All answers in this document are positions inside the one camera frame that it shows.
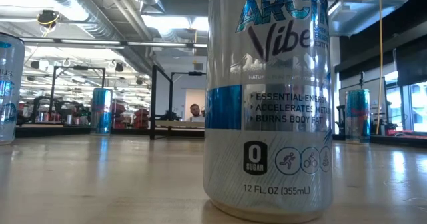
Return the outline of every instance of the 12 fl oz 355ml text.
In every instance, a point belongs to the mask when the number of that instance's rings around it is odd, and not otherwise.
[[[310,186],[307,187],[263,187],[261,185],[244,184],[244,191],[263,195],[309,195]]]

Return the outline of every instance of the energy drink can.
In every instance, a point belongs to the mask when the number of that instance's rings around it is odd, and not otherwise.
[[[370,142],[369,90],[347,92],[346,102],[346,142]]]
[[[24,57],[24,42],[0,33],[0,145],[15,139]]]
[[[91,133],[109,135],[111,131],[111,102],[113,92],[109,89],[95,88],[93,90]]]
[[[209,0],[203,185],[250,221],[332,202],[328,0]]]

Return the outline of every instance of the man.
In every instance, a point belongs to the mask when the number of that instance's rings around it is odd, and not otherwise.
[[[189,108],[191,111],[191,114],[193,114],[193,117],[190,117],[187,121],[192,122],[205,122],[205,117],[203,115],[200,115],[200,107],[197,104],[191,105]]]

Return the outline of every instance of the arctic vibe can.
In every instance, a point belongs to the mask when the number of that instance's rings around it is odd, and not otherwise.
[[[209,0],[203,185],[251,221],[332,202],[328,0]]]
[[[369,90],[353,90],[347,93],[346,142],[369,143],[371,136]]]
[[[111,131],[111,109],[113,92],[109,89],[95,88],[93,90],[91,133],[109,135]]]
[[[15,139],[24,57],[24,42],[0,33],[0,145]]]

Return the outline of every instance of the wooden table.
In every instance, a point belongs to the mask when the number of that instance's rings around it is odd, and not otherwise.
[[[246,223],[202,187],[203,140],[18,139],[0,147],[1,224]],[[312,223],[427,222],[427,150],[332,148],[334,204]]]

